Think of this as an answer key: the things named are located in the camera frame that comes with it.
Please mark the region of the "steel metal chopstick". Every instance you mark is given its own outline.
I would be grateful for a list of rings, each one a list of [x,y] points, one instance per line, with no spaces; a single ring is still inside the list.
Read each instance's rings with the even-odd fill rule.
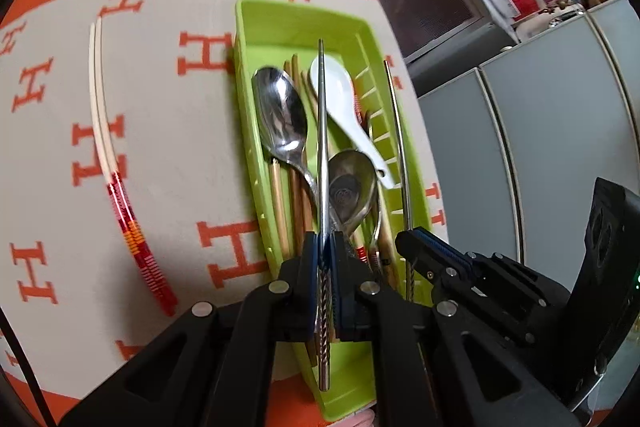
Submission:
[[[326,243],[331,232],[329,199],[328,130],[326,130],[326,69],[324,42],[318,41],[318,247],[320,268],[319,389],[330,389],[330,273],[326,261]]]
[[[410,193],[410,179],[409,170],[406,161],[405,140],[404,132],[402,132],[401,118],[399,114],[399,107],[397,102],[397,96],[395,92],[394,78],[392,71],[390,70],[390,64],[387,60],[383,61],[385,75],[388,84],[388,90],[390,90],[390,104],[392,104],[393,117],[396,131],[397,141],[397,162],[400,176],[400,189],[402,197],[402,217],[404,217],[404,230],[409,231],[412,228],[412,204]]]

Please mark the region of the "white ceramic soup spoon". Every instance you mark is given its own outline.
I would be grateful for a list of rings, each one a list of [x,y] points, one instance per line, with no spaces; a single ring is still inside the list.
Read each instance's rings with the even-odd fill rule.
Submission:
[[[355,109],[355,89],[349,73],[334,57],[324,56],[324,83],[326,84],[326,110],[335,124],[348,136],[356,149],[370,159],[378,179],[387,190],[396,181],[381,153],[367,133],[360,127]]]

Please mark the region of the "steel chinese soup spoon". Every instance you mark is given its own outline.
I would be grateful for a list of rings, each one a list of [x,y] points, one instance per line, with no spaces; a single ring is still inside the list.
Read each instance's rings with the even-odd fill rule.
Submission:
[[[345,235],[367,217],[376,196],[378,176],[370,158],[359,150],[341,150],[329,161],[329,196]]]

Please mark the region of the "large steel serving spoon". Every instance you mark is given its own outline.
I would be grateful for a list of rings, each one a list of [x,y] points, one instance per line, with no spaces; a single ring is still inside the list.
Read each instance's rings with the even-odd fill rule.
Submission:
[[[290,76],[282,69],[264,66],[252,77],[255,110],[262,146],[268,153],[293,167],[307,186],[317,188],[318,183],[303,156],[307,142],[307,116]]]

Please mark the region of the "light wooden chopstick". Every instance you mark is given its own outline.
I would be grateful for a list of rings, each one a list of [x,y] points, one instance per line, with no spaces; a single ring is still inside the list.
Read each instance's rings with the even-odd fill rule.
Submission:
[[[288,237],[288,227],[285,222],[285,212],[283,205],[283,192],[281,185],[280,165],[277,158],[271,158],[269,165],[269,176],[271,184],[271,197],[273,203],[274,217],[278,230],[278,239],[282,251],[282,258],[288,260],[292,257],[292,247]]]

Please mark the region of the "red striped wooden chopstick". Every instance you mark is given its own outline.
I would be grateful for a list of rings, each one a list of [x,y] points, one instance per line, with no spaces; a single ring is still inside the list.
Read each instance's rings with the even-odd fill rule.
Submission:
[[[318,124],[318,103],[317,103],[317,98],[314,95],[314,90],[312,90],[312,86],[311,83],[309,81],[309,77],[306,74],[306,72],[301,72],[300,73],[300,80],[302,80],[302,86],[304,88],[304,91],[306,93],[306,97],[309,103],[309,106],[311,108],[311,115],[312,115],[312,122],[314,124]],[[311,230],[314,231],[318,231],[318,221],[319,218],[317,217],[317,194],[314,193],[314,190],[317,187],[311,187],[308,186],[308,194],[309,194],[309,200],[310,200],[310,205],[311,205],[311,210],[310,210],[310,217],[311,217]]]

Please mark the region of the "lime green plastic utensil tray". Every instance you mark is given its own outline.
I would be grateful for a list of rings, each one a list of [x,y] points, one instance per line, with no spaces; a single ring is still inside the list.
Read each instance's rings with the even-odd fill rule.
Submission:
[[[279,239],[278,219],[273,210],[271,190],[271,156],[262,146],[255,107],[253,75],[262,66],[281,67],[298,57],[298,69],[305,72],[304,87],[297,88],[307,116],[305,158],[311,173],[317,172],[317,117],[314,116],[314,85],[309,86],[308,72],[317,58],[318,39],[326,46],[326,78],[329,80],[329,57],[335,58],[352,78],[355,95],[362,113],[369,112],[374,145],[386,161],[396,182],[399,171],[396,160],[396,138],[393,127],[392,102],[383,53],[375,33],[361,17],[343,12],[278,0],[239,0],[235,5],[236,38],[234,60],[236,92],[238,92],[241,128],[248,175],[258,217],[262,246],[271,275],[279,274],[285,260]],[[423,152],[413,146],[409,122],[409,102],[414,116],[420,114],[414,92],[400,90],[399,66],[394,66],[394,80],[402,123],[410,176],[411,199],[418,225],[431,228],[431,215],[424,195],[420,157]],[[334,423],[372,405],[375,400],[373,365],[370,345],[332,343],[331,387],[318,390],[317,367],[311,367],[307,348],[294,343],[295,358],[303,380],[317,401],[322,417]]]

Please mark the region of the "small steel spoon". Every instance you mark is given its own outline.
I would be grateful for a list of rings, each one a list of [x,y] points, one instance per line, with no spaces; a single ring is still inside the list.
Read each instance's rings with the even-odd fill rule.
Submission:
[[[378,249],[378,238],[381,230],[381,209],[380,204],[375,200],[372,204],[370,216],[372,219],[371,237],[368,246],[368,258],[371,268],[374,271],[382,271],[382,260],[380,250]]]

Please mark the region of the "orange beige H-pattern cloth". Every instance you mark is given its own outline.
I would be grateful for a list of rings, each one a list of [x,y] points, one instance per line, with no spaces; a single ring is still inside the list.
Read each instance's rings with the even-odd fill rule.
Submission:
[[[143,233],[181,308],[233,303],[267,262],[239,122],[238,0],[15,0],[1,24],[1,306],[54,417],[168,325],[108,199],[92,137],[89,29],[103,24],[107,114]],[[278,0],[364,18],[414,92],[378,0]],[[431,230],[447,235],[409,102]]]

